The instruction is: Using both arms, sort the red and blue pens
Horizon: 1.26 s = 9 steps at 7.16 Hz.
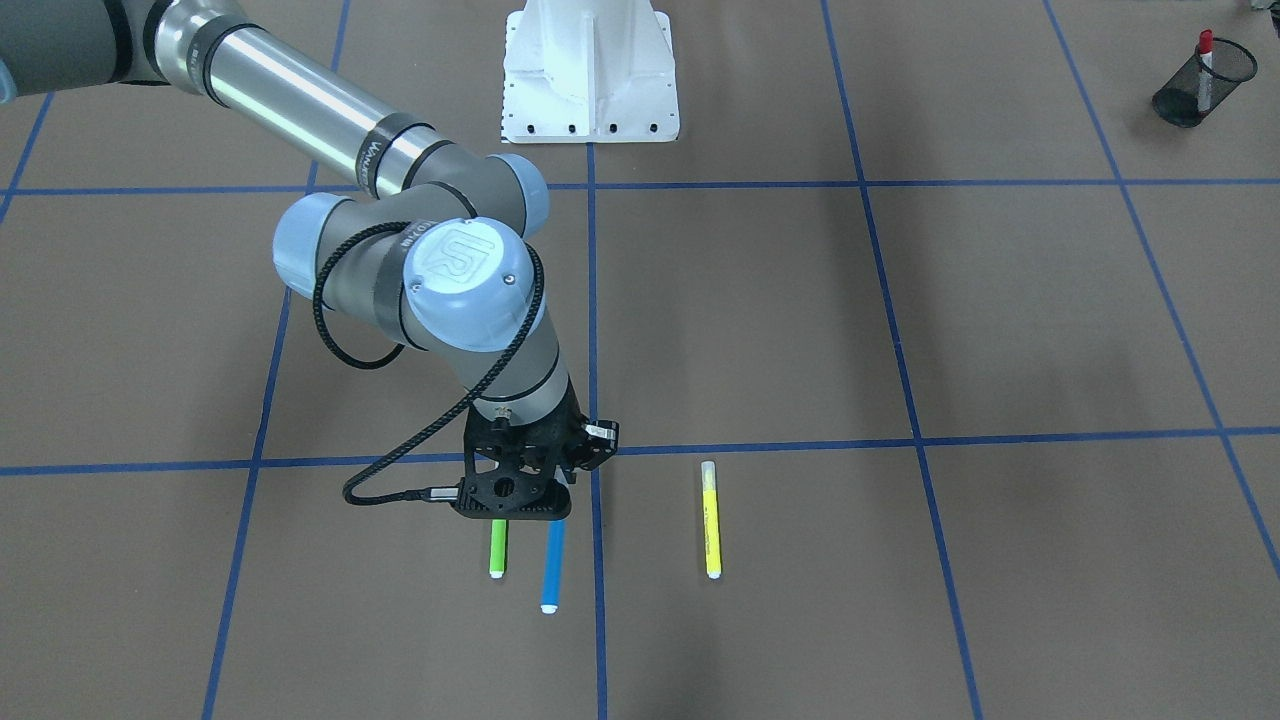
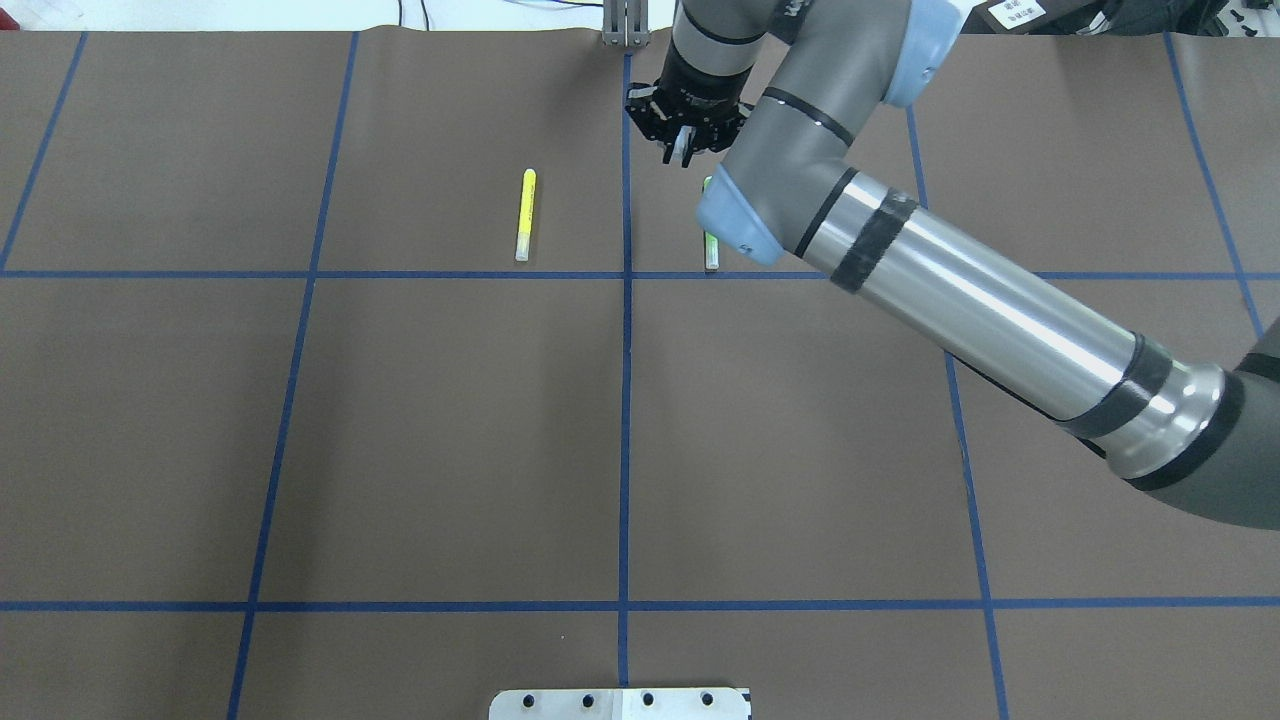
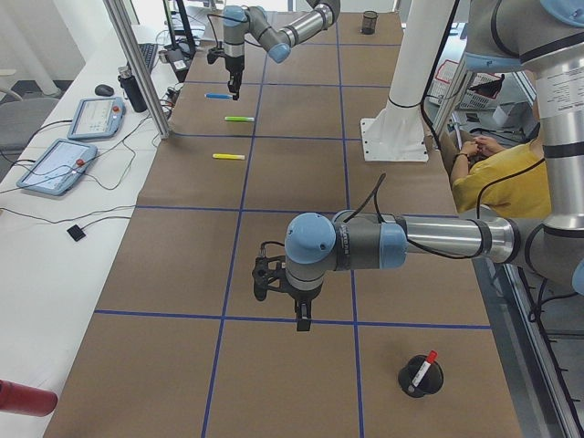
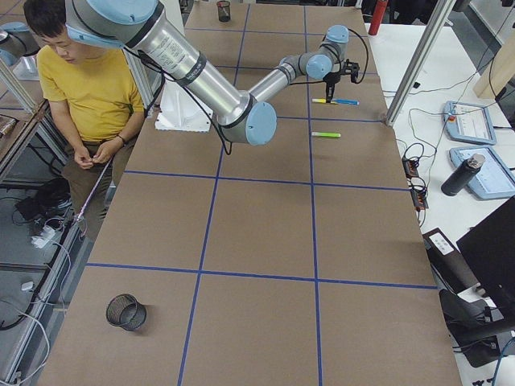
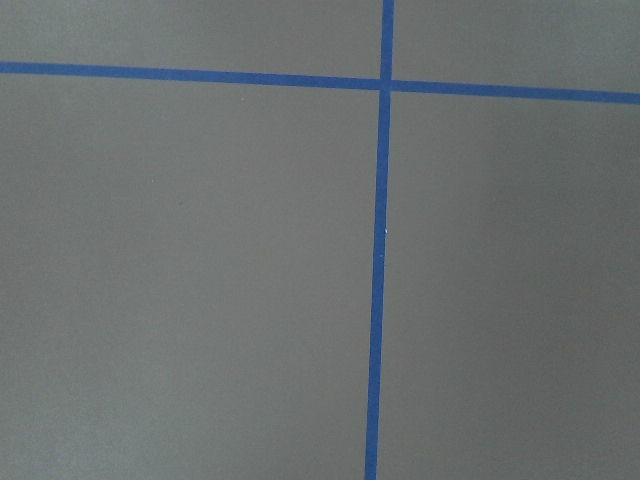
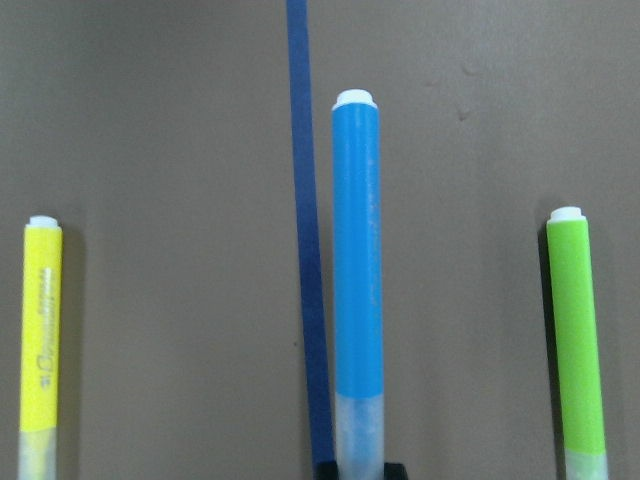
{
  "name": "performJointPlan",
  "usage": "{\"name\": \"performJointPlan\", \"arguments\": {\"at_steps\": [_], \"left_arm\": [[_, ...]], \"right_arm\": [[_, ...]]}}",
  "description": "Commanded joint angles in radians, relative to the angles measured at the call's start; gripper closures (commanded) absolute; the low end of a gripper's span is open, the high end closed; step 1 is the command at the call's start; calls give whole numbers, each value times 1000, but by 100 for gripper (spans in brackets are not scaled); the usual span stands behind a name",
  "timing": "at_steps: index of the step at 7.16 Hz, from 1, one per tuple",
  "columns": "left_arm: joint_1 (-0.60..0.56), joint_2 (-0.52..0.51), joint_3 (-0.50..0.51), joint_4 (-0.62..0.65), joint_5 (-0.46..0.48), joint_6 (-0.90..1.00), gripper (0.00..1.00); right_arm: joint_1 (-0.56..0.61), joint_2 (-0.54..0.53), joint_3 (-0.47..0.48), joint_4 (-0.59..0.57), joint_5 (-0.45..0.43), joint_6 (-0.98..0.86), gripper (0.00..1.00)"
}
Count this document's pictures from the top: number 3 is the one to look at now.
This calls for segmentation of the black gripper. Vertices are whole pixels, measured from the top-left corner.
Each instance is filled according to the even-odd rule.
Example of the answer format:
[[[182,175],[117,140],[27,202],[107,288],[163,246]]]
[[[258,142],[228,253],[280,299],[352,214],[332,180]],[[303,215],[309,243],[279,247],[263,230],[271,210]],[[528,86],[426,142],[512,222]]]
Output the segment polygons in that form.
[[[225,57],[225,67],[230,73],[228,80],[229,92],[234,96],[234,99],[239,99],[241,80],[244,71],[244,57]]]
[[[311,301],[319,295],[319,287],[310,290],[295,289],[291,297],[295,299],[297,330],[311,328]]]

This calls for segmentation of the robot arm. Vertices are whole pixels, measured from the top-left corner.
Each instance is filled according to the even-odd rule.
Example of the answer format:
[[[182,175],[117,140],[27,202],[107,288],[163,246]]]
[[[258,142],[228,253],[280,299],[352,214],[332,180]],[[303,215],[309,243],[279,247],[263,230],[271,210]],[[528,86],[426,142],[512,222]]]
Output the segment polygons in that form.
[[[525,68],[536,76],[550,215],[493,220],[340,213],[302,214],[285,240],[286,278],[297,329],[328,271],[401,266],[417,249],[452,258],[487,257],[583,289],[583,4],[476,1],[467,43],[471,70]]]
[[[251,36],[277,64],[284,62],[293,47],[332,27],[340,13],[340,2],[310,1],[311,10],[299,19],[274,28],[260,6],[229,5],[223,11],[223,42],[218,56],[229,72],[227,83],[234,99],[239,99],[245,70],[245,37]]]

